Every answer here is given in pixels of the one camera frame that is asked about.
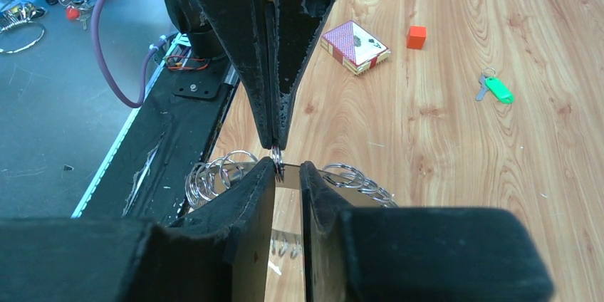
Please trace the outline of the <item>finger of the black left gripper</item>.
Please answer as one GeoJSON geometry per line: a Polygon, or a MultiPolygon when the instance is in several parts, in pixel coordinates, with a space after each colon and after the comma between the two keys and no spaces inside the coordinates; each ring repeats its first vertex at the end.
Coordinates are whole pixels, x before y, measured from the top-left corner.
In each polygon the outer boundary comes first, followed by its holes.
{"type": "Polygon", "coordinates": [[[296,91],[335,0],[274,0],[276,127],[274,140],[286,148],[296,91]]]}
{"type": "Polygon", "coordinates": [[[260,143],[274,144],[267,0],[197,0],[244,85],[260,143]]]}

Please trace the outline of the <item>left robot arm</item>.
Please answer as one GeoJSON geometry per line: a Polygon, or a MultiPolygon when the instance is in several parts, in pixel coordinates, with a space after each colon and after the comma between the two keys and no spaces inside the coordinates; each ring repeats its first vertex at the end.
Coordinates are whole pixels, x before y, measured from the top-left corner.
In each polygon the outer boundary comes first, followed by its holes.
{"type": "Polygon", "coordinates": [[[261,145],[285,149],[296,91],[335,0],[176,0],[185,31],[209,25],[238,72],[261,145]]]}

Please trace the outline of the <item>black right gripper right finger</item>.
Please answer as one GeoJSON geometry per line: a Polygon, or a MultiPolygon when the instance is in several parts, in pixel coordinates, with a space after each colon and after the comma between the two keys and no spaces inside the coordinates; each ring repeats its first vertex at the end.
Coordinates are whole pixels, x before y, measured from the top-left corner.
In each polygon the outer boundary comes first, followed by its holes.
{"type": "Polygon", "coordinates": [[[299,170],[307,301],[549,301],[554,282],[505,209],[355,207],[299,170]]]}

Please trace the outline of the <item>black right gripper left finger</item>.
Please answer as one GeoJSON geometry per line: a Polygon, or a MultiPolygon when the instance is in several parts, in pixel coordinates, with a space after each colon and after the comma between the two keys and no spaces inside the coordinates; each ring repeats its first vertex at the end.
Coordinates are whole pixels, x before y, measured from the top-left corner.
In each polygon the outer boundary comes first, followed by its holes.
{"type": "Polygon", "coordinates": [[[4,219],[3,301],[262,301],[274,164],[162,226],[152,220],[4,219]]]}

